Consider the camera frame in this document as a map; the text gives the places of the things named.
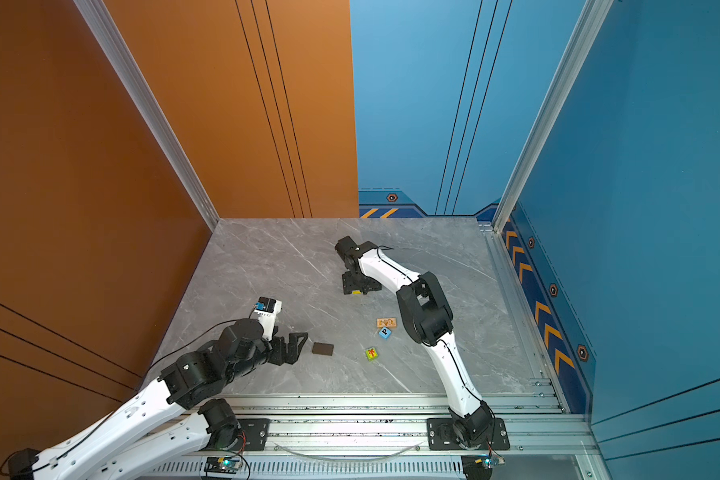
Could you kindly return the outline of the monkey picture wood block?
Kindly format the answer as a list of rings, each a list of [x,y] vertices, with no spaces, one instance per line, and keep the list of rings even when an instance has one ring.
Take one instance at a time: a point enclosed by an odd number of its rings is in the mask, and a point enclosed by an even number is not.
[[[394,329],[397,327],[397,321],[395,318],[378,318],[376,320],[378,328],[390,328]]]

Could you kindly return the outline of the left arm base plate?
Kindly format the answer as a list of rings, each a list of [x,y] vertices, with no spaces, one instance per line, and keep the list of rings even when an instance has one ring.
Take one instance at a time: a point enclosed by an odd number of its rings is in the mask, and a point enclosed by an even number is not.
[[[243,418],[230,445],[233,452],[260,452],[266,448],[271,421],[268,418]]]

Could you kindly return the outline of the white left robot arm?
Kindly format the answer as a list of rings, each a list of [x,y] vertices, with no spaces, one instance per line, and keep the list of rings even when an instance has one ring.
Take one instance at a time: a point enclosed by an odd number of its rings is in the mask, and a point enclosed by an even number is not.
[[[242,428],[221,391],[264,364],[295,364],[307,333],[278,335],[257,319],[235,319],[215,340],[180,355],[117,410],[60,444],[9,455],[0,475],[9,479],[86,479],[113,467],[124,473],[118,454],[165,422],[194,410],[195,415],[154,449],[159,461],[176,455],[181,441],[224,449],[242,437]]]

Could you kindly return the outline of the dark brown wood block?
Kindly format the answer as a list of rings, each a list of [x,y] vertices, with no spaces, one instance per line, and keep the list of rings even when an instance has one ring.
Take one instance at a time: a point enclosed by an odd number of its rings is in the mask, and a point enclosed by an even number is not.
[[[323,342],[315,342],[312,346],[312,353],[314,355],[332,356],[334,353],[334,345]]]

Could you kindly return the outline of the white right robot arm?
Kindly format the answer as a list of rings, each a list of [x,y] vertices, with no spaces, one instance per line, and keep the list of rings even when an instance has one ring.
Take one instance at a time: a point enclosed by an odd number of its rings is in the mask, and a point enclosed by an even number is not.
[[[437,276],[404,267],[370,241],[358,244],[345,236],[337,241],[335,251],[346,268],[342,274],[344,294],[386,288],[396,295],[404,330],[427,351],[444,386],[458,444],[476,449],[492,443],[498,419],[460,356],[454,314]]]

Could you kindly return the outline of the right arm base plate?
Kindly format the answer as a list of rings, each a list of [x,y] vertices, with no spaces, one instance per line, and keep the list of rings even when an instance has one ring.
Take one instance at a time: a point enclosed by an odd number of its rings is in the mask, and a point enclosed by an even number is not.
[[[483,437],[481,443],[474,447],[464,446],[457,439],[452,419],[428,418],[426,420],[428,449],[431,451],[446,450],[493,450],[508,451],[511,448],[505,422],[501,418],[494,421],[493,426]]]

